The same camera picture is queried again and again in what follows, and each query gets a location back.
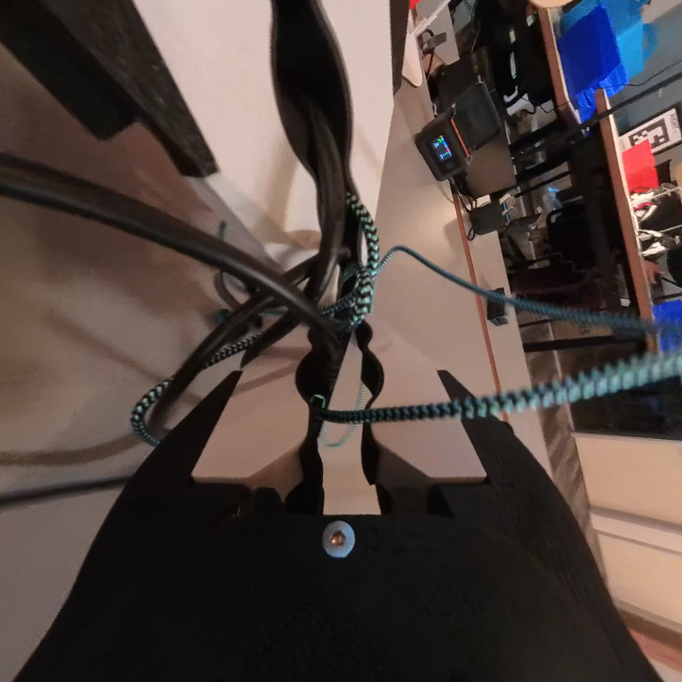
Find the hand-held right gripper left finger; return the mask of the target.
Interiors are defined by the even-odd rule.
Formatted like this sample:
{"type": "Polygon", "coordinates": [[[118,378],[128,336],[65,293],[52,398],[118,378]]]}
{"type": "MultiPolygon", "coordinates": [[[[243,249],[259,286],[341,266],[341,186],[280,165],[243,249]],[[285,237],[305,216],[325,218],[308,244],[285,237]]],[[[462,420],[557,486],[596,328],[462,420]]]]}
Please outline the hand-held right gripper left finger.
{"type": "Polygon", "coordinates": [[[274,489],[289,510],[321,513],[320,421],[311,411],[329,403],[341,362],[342,346],[298,326],[245,364],[193,481],[274,489]]]}

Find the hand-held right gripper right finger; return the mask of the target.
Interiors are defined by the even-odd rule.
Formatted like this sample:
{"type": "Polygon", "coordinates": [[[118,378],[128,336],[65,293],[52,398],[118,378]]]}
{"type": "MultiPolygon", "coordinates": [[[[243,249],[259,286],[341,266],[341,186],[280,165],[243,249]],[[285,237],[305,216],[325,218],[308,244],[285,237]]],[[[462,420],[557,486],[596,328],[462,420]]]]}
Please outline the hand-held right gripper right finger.
{"type": "MultiPolygon", "coordinates": [[[[356,330],[362,353],[363,410],[449,402],[436,365],[381,322],[356,330]]],[[[364,423],[362,469],[377,493],[380,513],[425,513],[431,488],[479,484],[486,472],[460,420],[427,417],[364,423]]]]}

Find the single blue plastic bin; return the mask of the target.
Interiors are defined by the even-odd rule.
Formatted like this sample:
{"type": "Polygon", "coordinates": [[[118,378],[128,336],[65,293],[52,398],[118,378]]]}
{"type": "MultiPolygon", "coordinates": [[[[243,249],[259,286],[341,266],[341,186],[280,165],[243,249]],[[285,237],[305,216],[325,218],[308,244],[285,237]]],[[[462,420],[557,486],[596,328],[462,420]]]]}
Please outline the single blue plastic bin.
{"type": "Polygon", "coordinates": [[[658,324],[659,348],[662,353],[681,350],[681,299],[668,299],[653,306],[653,316],[658,324]]]}

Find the small black display device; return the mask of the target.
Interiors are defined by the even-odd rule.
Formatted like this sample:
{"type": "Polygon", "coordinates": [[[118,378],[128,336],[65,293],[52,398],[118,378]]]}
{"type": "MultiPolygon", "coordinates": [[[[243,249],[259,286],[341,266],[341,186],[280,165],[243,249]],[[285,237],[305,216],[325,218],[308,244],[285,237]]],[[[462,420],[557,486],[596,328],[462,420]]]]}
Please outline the small black display device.
{"type": "Polygon", "coordinates": [[[479,81],[458,94],[414,141],[433,177],[444,182],[466,175],[473,154],[502,131],[490,91],[479,81]]]}

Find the small red plastic bin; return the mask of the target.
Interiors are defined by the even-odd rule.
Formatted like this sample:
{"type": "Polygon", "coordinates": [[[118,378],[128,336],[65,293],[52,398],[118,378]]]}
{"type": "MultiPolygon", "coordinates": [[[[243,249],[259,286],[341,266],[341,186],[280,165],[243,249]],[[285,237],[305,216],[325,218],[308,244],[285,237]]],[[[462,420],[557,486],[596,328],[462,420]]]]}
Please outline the small red plastic bin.
{"type": "Polygon", "coordinates": [[[630,194],[654,190],[660,186],[648,139],[622,151],[621,158],[630,194]]]}

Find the black rough block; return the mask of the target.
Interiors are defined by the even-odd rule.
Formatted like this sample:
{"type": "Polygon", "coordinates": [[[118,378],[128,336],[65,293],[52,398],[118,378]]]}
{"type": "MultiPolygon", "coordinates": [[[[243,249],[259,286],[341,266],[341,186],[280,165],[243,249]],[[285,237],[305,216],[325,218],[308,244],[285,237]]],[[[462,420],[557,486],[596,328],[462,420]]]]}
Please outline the black rough block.
{"type": "Polygon", "coordinates": [[[2,1],[1,44],[97,139],[140,123],[182,175],[217,172],[133,1],[2,1]]]}

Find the framed black white tag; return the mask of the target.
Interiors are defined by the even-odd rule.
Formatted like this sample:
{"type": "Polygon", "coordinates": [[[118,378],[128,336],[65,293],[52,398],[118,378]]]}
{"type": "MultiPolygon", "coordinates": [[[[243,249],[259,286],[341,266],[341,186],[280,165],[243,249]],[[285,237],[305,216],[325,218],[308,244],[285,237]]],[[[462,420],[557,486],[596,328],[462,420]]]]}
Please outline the framed black white tag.
{"type": "Polygon", "coordinates": [[[622,151],[648,142],[654,156],[681,144],[681,103],[663,110],[619,137],[622,151]]]}

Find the pile of blue bins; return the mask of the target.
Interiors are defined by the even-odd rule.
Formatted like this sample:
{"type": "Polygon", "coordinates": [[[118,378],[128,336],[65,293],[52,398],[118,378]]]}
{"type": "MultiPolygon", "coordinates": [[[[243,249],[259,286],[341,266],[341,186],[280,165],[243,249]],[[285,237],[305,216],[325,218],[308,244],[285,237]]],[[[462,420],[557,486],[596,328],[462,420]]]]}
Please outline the pile of blue bins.
{"type": "Polygon", "coordinates": [[[557,47],[570,104],[585,122],[604,90],[620,132],[655,115],[681,115],[681,2],[581,1],[558,20],[557,47]]]}

